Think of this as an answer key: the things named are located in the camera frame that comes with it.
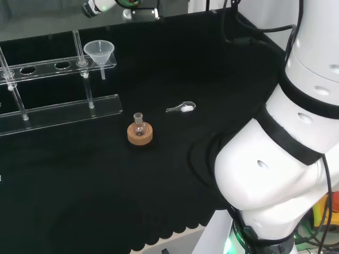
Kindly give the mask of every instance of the yellow object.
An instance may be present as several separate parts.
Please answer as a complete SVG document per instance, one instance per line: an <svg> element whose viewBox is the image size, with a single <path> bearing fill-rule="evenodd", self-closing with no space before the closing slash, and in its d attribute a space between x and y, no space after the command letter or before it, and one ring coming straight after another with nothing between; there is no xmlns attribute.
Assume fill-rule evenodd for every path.
<svg viewBox="0 0 339 254"><path fill-rule="evenodd" d="M316 228L318 228L322 222L327 198L328 198L328 195L325 195L313 206L314 227ZM328 213L329 213L329 210L327 209L324 225L327 224ZM338 229L339 229L339 213L333 211L332 219L331 219L331 227L329 228L329 230L335 231Z"/></svg>

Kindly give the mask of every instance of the wall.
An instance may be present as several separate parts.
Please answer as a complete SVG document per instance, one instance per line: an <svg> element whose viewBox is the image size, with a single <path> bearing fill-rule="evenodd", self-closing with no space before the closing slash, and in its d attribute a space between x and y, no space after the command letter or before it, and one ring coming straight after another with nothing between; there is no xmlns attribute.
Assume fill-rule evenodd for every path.
<svg viewBox="0 0 339 254"><path fill-rule="evenodd" d="M188 12L188 6L185 0L161 0L161 5L164 16L174 16ZM82 13L80 5L68 7L62 11L49 10L36 14L23 15L21 17L13 17L9 22L5 23L0 20L0 42L120 24L123 23L122 11L123 8L114 6L111 10L89 19Z"/></svg>

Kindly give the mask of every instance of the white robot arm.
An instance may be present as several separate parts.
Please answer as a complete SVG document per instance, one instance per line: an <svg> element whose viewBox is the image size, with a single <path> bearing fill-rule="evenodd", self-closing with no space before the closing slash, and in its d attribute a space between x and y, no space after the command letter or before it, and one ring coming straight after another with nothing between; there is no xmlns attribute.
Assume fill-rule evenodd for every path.
<svg viewBox="0 0 339 254"><path fill-rule="evenodd" d="M125 21L154 21L161 16L159 2L160 0L87 0L82 11L92 18L118 4L124 8L122 18Z"/></svg>
<svg viewBox="0 0 339 254"><path fill-rule="evenodd" d="M277 85L265 107L296 142L326 155L332 186L339 183L337 10L338 0L305 1L285 69L293 87ZM291 149L284 150L262 123L252 119L216 159L221 193L241 210L243 221L259 239L291 235L305 213L328 192L323 159L306 165L291 155Z"/></svg>

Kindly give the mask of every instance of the black cloth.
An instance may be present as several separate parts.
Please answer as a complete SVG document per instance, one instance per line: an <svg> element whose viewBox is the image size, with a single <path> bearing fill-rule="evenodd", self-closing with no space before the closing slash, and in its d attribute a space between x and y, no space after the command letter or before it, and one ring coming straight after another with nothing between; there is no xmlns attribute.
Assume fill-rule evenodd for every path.
<svg viewBox="0 0 339 254"><path fill-rule="evenodd" d="M129 253L186 227L207 225L223 202L208 178L214 133L231 137L273 91L281 57L264 46L221 41L220 17L197 13L80 31L82 44L109 40L118 65L91 72L94 97L120 95L123 112L0 138L1 254ZM249 36L227 17L229 38ZM76 54L72 33L0 43L9 65ZM19 83L26 108L85 99L79 74ZM183 101L190 113L165 114ZM6 86L0 113L16 111ZM154 129L143 148L127 141L133 114Z"/></svg>

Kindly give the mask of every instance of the funnel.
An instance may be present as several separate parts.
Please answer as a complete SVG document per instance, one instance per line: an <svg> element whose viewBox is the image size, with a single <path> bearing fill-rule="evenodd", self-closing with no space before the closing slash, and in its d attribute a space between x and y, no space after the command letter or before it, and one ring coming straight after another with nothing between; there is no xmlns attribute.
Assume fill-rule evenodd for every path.
<svg viewBox="0 0 339 254"><path fill-rule="evenodd" d="M107 63L111 53L114 50L114 45L109 41L97 40L87 43L84 51L88 54L97 65L101 67L101 77L106 79L104 65Z"/></svg>

